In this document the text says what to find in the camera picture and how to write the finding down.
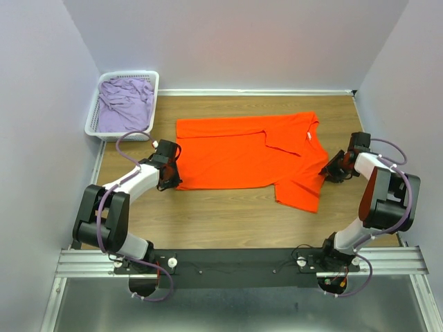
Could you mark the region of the orange t-shirt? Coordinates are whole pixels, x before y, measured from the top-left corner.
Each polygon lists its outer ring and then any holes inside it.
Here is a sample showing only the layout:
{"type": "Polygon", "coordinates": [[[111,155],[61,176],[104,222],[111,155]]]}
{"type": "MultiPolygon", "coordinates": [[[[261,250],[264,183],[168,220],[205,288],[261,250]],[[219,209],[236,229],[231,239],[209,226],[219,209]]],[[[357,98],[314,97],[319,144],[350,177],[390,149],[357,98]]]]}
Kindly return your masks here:
{"type": "Polygon", "coordinates": [[[180,119],[180,190],[274,186],[275,201],[316,213],[328,154],[310,111],[282,116],[180,119]]]}

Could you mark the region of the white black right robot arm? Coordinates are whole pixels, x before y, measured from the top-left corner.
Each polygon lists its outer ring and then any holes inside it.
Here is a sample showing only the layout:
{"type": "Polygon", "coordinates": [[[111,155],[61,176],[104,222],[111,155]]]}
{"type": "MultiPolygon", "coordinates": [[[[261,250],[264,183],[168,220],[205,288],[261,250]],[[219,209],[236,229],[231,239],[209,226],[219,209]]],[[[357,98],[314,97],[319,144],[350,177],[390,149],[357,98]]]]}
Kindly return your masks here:
{"type": "Polygon", "coordinates": [[[407,162],[406,154],[396,144],[360,131],[351,134],[347,151],[340,150],[321,169],[319,174],[331,183],[359,176],[367,180],[357,218],[323,242],[318,254],[323,269],[349,266],[371,241],[410,229],[421,180],[400,170],[407,162]]]}

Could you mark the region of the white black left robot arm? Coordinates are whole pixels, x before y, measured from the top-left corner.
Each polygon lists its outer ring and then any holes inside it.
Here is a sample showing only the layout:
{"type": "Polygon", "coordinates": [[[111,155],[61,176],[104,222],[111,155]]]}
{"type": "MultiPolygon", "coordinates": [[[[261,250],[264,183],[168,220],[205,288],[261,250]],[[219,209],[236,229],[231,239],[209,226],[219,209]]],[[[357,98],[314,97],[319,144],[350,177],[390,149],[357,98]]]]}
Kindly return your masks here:
{"type": "Polygon", "coordinates": [[[73,239],[103,252],[129,258],[138,273],[148,272],[154,263],[154,244],[129,232],[130,205],[151,189],[160,192],[179,186],[177,161],[181,147],[160,140],[148,158],[104,186],[89,185],[82,196],[73,226],[73,239]]]}

